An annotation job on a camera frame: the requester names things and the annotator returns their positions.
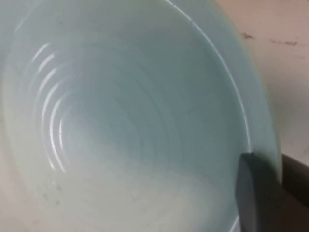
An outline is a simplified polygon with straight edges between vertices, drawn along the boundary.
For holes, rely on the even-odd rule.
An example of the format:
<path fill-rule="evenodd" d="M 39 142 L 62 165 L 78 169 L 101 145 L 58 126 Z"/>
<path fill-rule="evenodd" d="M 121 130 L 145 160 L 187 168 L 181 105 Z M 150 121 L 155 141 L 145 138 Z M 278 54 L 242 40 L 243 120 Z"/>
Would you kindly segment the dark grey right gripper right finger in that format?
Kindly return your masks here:
<path fill-rule="evenodd" d="M 283 205 L 297 212 L 309 211 L 309 167 L 285 154 L 283 164 Z"/>

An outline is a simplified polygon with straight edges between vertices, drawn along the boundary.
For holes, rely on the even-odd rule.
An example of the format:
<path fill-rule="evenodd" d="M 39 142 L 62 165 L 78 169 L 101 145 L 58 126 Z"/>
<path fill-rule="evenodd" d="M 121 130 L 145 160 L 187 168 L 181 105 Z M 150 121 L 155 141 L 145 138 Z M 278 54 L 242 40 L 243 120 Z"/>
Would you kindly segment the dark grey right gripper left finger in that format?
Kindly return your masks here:
<path fill-rule="evenodd" d="M 282 182 L 261 157 L 243 153 L 239 158 L 236 202 L 242 232 L 307 232 L 309 212 L 283 205 Z"/>

